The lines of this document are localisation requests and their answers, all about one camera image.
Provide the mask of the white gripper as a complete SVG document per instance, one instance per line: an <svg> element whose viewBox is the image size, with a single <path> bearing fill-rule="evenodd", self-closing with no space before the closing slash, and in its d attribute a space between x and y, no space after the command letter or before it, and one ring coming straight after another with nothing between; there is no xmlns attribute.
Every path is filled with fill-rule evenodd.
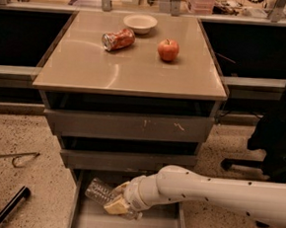
<svg viewBox="0 0 286 228"><path fill-rule="evenodd" d="M123 194L123 196L119 195L105 204L105 211L109 214L119 215L127 213L129 207L139 212L149 209L151 206L149 202L145 201L145 196L152 184L152 179L146 176L138 176L130 182L120 184L112 192Z"/></svg>

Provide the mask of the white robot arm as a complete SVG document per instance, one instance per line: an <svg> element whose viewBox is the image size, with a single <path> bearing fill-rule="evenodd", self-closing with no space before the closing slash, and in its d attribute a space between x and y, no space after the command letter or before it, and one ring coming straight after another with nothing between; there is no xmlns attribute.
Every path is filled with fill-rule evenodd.
<svg viewBox="0 0 286 228"><path fill-rule="evenodd" d="M286 228L286 184L203 177L179 166L139 176L117 187L107 213L142 212L160 204L202 200L276 228Z"/></svg>

